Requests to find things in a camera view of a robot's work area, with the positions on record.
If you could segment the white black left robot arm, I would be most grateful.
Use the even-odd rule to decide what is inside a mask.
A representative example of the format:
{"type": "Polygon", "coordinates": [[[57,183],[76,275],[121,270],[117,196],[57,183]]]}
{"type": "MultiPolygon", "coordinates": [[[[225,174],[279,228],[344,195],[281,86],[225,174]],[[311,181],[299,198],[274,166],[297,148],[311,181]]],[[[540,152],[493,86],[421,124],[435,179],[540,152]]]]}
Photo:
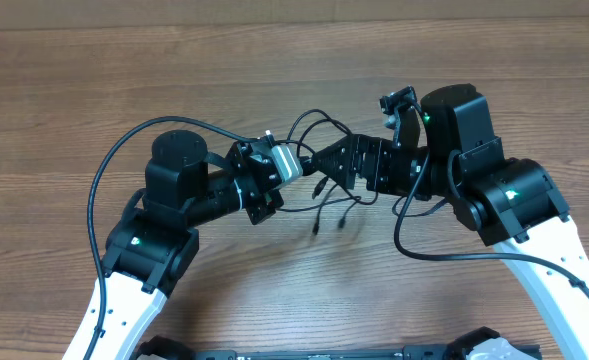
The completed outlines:
{"type": "Polygon", "coordinates": [[[152,144],[145,186],[128,201],[106,241],[104,279],[64,356],[67,359],[193,359],[186,345],[141,339],[199,250],[198,226],[245,210],[253,224],[283,204],[280,188],[301,164],[271,134],[235,142],[226,156],[187,130],[152,144]]]}

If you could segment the black USB cable blue plug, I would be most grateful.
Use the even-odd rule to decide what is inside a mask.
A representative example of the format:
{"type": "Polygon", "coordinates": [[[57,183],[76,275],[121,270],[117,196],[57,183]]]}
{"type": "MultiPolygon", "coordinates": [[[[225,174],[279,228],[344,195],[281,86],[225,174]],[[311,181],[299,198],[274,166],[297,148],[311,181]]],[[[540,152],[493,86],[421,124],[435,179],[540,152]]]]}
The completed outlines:
{"type": "Polygon", "coordinates": [[[314,220],[314,223],[312,226],[312,234],[314,236],[316,236],[320,230],[322,212],[327,206],[342,203],[342,202],[349,202],[350,203],[350,205],[344,211],[342,217],[339,220],[338,228],[342,229],[345,227],[345,224],[347,222],[347,215],[349,214],[349,212],[351,211],[352,208],[354,208],[357,205],[371,206],[378,201],[378,197],[379,197],[379,194],[376,193],[371,200],[364,200],[362,196],[355,195],[350,190],[340,187],[337,183],[334,183],[332,185],[332,187],[325,192],[321,201],[316,205],[307,206],[307,207],[299,207],[299,208],[280,207],[277,209],[277,211],[282,212],[282,213],[291,213],[291,214],[315,211],[316,215],[315,215],[315,220],[314,220]],[[344,196],[338,197],[338,198],[333,198],[334,193],[338,190],[341,190],[344,193],[344,196]]]}

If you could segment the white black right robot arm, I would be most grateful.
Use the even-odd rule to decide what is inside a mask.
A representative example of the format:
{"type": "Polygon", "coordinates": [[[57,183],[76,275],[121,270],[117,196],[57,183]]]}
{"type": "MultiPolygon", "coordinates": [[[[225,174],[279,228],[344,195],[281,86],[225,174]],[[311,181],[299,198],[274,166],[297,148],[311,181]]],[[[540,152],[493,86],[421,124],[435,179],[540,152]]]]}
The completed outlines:
{"type": "Polygon", "coordinates": [[[315,170],[350,189],[405,202],[441,197],[502,261],[536,306],[562,355],[589,359],[589,259],[570,208],[534,160],[508,158],[486,98],[470,84],[418,97],[412,87],[380,100],[385,140],[349,134],[318,151],[315,170]]]}

